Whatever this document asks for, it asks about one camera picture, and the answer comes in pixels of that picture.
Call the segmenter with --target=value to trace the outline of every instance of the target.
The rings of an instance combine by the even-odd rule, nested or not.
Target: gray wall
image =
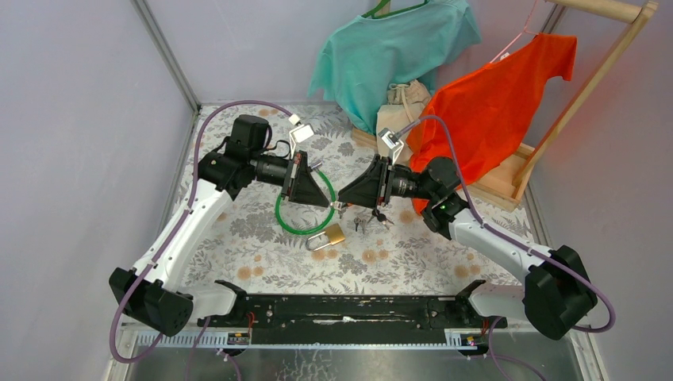
[[[129,1],[0,2],[0,379],[100,379],[191,111]]]
[[[615,328],[596,335],[612,381],[673,373],[667,358],[673,340],[672,18],[673,4],[662,2],[532,177],[554,244],[582,255],[592,282],[617,308]],[[556,117],[621,28],[580,12],[567,15],[560,32],[579,38],[577,80],[548,92],[545,101],[557,110],[540,110],[538,122]],[[606,312],[591,317],[602,325]]]
[[[306,101],[325,40],[378,0],[148,2],[199,100],[218,103],[246,98]],[[396,10],[420,3],[392,0],[391,4]],[[451,67],[443,67],[442,83],[480,68],[500,52],[521,31],[533,0],[469,3],[484,42],[468,49]],[[551,8],[540,0],[534,30]]]

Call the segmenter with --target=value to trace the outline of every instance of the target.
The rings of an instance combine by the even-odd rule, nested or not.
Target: green cable
[[[332,201],[335,202],[337,200],[337,195],[334,193],[334,188],[332,188],[332,184],[327,180],[327,176],[325,176],[324,173],[321,171],[316,171],[320,177],[325,181],[325,184],[327,184],[327,188],[329,189],[329,194],[332,196]],[[275,219],[278,220],[278,223],[280,224],[280,227],[282,227],[284,230],[292,233],[292,234],[297,234],[299,236],[305,236],[307,234],[313,234],[320,232],[323,230],[327,224],[329,223],[330,220],[332,220],[332,217],[334,216],[334,208],[330,207],[329,208],[329,214],[327,218],[318,226],[312,229],[308,230],[299,230],[295,229],[288,224],[286,224],[283,219],[280,217],[280,200],[282,199],[281,195],[278,195],[278,198],[275,200]]]

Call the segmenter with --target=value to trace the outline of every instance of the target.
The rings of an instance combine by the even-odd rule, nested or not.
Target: clothes hanger
[[[528,18],[526,19],[526,23],[525,23],[525,25],[524,25],[524,30],[522,30],[521,33],[519,33],[516,37],[514,37],[514,39],[512,40],[512,42],[510,42],[509,44],[507,44],[507,46],[505,46],[505,48],[504,48],[503,50],[501,50],[500,53],[498,53],[498,54],[497,54],[497,55],[496,55],[496,56],[489,62],[489,64],[492,64],[495,60],[497,60],[500,56],[502,56],[502,54],[503,54],[504,52],[507,52],[507,49],[509,49],[510,46],[512,46],[515,42],[517,42],[517,40],[518,40],[519,38],[521,38],[521,36],[523,36],[524,33],[528,33],[528,34],[532,34],[532,35],[534,35],[534,36],[537,36],[537,33],[535,33],[535,32],[531,32],[531,31],[528,30],[528,25],[530,24],[530,19],[533,18],[533,12],[535,12],[535,6],[537,6],[537,1],[538,1],[538,0],[535,0],[535,2],[533,3],[533,8],[530,10],[530,14],[528,15]]]
[[[380,10],[382,10],[383,7],[386,6],[386,4],[388,4],[388,3],[390,2],[390,0],[381,0],[377,6],[375,6],[375,7],[374,7],[372,10],[370,10],[369,12],[363,14],[362,17],[364,17],[364,18],[367,18],[367,17],[371,17],[371,18],[384,18],[384,17],[392,16],[392,15],[394,15],[394,14],[398,14],[398,13],[406,12],[407,10],[414,10],[414,9],[420,7],[420,6],[424,6],[425,4],[428,3],[428,1],[429,1],[429,0],[424,0],[422,4],[418,4],[417,6],[410,6],[410,7],[408,7],[408,8],[403,9],[403,10],[396,10],[396,11],[394,11],[394,12],[389,12],[389,13],[386,13],[386,14],[381,15],[381,16],[375,16],[377,12],[379,12]]]

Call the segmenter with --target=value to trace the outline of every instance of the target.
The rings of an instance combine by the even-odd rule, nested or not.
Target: table surface
[[[353,142],[352,127],[338,106],[285,107],[313,126],[316,135],[300,144],[299,149],[309,153],[309,162],[324,161],[321,170],[335,190],[367,168],[373,151]],[[203,108],[199,127],[215,108]],[[241,114],[268,119],[274,129],[273,140],[287,140],[291,126],[284,114],[263,106],[237,106],[225,110],[209,124],[199,157],[229,135],[233,120]],[[281,144],[279,155],[285,152]],[[191,182],[193,155],[192,150],[177,199],[181,199]],[[364,208],[349,208],[341,219],[335,214],[332,223],[339,223],[346,240],[311,252],[305,247],[306,236],[283,231],[275,220],[274,204],[279,192],[278,187],[262,183],[253,183],[242,190],[198,247],[183,285],[223,279],[251,293],[455,294],[475,279],[517,283],[511,274],[485,256],[430,232],[413,211],[409,199],[394,198],[383,210],[395,223],[390,230],[373,221],[366,234],[356,232],[353,219],[358,214],[368,216]],[[487,220],[533,239],[523,207],[509,213],[478,199],[476,206]],[[318,225],[327,213],[322,208],[289,202],[283,202],[281,209],[283,219],[297,228]]]

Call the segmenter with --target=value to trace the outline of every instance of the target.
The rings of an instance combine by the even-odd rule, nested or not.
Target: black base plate
[[[247,294],[239,303],[242,317],[213,316],[210,326],[247,329],[253,313],[251,344],[445,344],[445,329],[481,329],[494,320],[477,315],[462,295]],[[498,323],[506,326],[506,319]]]

